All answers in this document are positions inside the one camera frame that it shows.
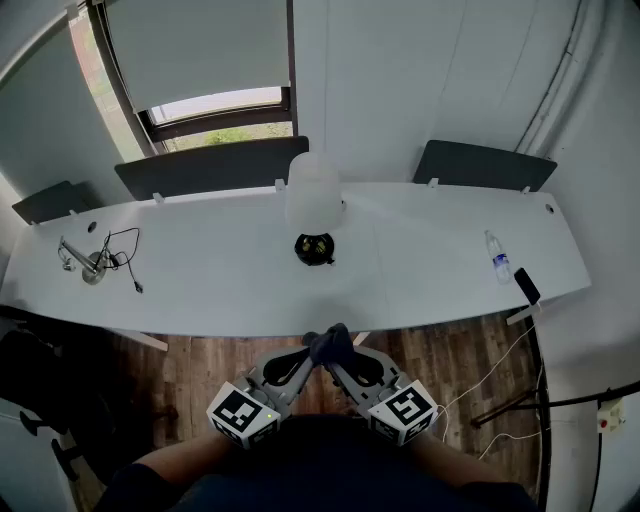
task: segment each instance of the blue label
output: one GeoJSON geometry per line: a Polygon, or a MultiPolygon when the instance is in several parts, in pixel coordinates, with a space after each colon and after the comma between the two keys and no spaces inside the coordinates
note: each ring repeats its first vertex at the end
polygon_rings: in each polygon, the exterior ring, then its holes
{"type": "Polygon", "coordinates": [[[498,254],[495,258],[493,258],[494,267],[499,267],[500,265],[506,265],[509,263],[506,254],[498,254]]]}

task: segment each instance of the window frame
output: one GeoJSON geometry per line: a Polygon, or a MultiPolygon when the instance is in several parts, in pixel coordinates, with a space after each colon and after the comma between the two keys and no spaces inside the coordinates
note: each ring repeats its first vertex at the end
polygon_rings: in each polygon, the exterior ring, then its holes
{"type": "Polygon", "coordinates": [[[212,130],[234,128],[238,126],[250,126],[265,123],[280,123],[290,121],[293,126],[293,135],[298,135],[298,116],[296,112],[296,81],[295,81],[295,48],[293,36],[293,0],[287,0],[287,46],[289,53],[289,87],[281,88],[281,100],[277,104],[256,105],[225,109],[216,112],[206,112],[194,114],[192,116],[166,121],[156,124],[150,110],[143,110],[135,113],[129,94],[127,93],[122,72],[118,66],[117,57],[111,42],[109,33],[109,20],[104,5],[104,0],[94,0],[87,2],[87,9],[90,11],[89,20],[92,23],[94,36],[98,43],[105,68],[109,73],[109,79],[116,92],[122,109],[130,113],[127,116],[129,124],[139,139],[140,132],[143,132],[146,147],[154,148],[156,153],[166,153],[168,150],[164,141],[182,137],[185,135],[195,135],[212,130]]]}

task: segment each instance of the black round base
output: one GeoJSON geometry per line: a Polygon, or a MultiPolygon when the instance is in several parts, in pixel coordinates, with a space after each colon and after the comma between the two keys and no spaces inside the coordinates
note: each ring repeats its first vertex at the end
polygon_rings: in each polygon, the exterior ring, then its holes
{"type": "Polygon", "coordinates": [[[300,235],[295,245],[300,261],[310,267],[332,264],[334,248],[333,238],[328,233],[318,236],[300,235]]]}

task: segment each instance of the white lampshade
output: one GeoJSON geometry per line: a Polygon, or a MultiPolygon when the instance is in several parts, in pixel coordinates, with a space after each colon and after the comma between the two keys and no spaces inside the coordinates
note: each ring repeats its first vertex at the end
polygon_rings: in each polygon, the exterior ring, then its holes
{"type": "Polygon", "coordinates": [[[342,221],[340,177],[325,155],[302,153],[291,161],[286,216],[304,235],[323,235],[342,221]]]}

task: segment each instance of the plastic bottle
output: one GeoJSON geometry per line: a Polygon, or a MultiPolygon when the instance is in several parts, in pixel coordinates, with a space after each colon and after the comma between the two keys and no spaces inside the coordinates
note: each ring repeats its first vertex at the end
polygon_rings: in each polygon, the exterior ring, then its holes
{"type": "Polygon", "coordinates": [[[493,260],[493,268],[496,271],[498,282],[500,284],[507,284],[511,281],[512,277],[511,265],[509,265],[507,253],[502,250],[500,241],[493,236],[491,231],[487,230],[484,234],[487,240],[487,251],[489,251],[489,256],[493,260]]]}

